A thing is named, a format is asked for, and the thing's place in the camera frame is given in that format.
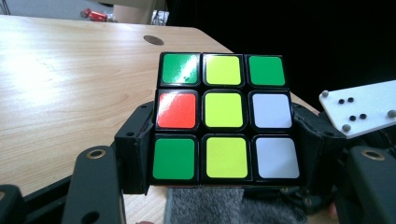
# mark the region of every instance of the cube face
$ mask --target cube face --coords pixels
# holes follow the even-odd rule
[[[258,136],[254,140],[259,178],[300,176],[294,141],[282,136]]]
[[[197,184],[198,142],[193,135],[155,134],[152,183]]]
[[[242,84],[241,59],[236,55],[204,56],[204,83],[208,86]]]
[[[208,136],[203,142],[210,178],[248,177],[248,142],[243,137]]]
[[[290,98],[286,92],[253,91],[249,96],[252,127],[259,130],[291,128]]]
[[[280,56],[163,52],[150,184],[294,185],[290,103]]]
[[[155,142],[155,178],[192,179],[194,173],[194,142],[191,139],[165,138]]]
[[[199,84],[199,61],[197,53],[169,53],[162,55],[159,85],[164,87],[193,87]]]
[[[204,124],[208,128],[241,128],[244,124],[242,95],[232,91],[207,91]]]
[[[247,57],[248,83],[255,88],[287,88],[279,57],[252,55]]]

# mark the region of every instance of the gray fabric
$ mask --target gray fabric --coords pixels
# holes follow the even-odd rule
[[[164,224],[305,224],[303,210],[280,199],[251,200],[242,189],[169,189]]]

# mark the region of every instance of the table surface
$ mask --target table surface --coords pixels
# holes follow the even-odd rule
[[[230,52],[195,28],[16,16],[0,25],[0,185],[23,196],[71,175],[81,151],[109,146],[154,100],[160,52]],[[163,223],[166,188],[124,199],[128,223]]]

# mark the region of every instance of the screw hole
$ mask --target screw hole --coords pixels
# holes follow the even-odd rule
[[[376,151],[372,151],[372,150],[363,150],[361,152],[361,155],[363,155],[369,159],[372,159],[374,161],[383,161],[385,159],[385,157],[382,154],[380,154],[379,152],[376,152]]]
[[[87,158],[91,159],[91,160],[99,159],[99,158],[105,156],[105,154],[106,154],[106,151],[104,149],[96,149],[96,150],[90,151],[87,154]]]
[[[305,198],[304,202],[306,205],[311,205],[312,204],[312,200],[310,198]]]
[[[91,223],[94,223],[95,221],[97,221],[98,219],[99,219],[98,212],[90,212],[82,218],[81,223],[91,224]]]
[[[360,114],[360,115],[359,115],[359,118],[361,118],[361,119],[367,119],[367,115],[366,115],[366,114]]]

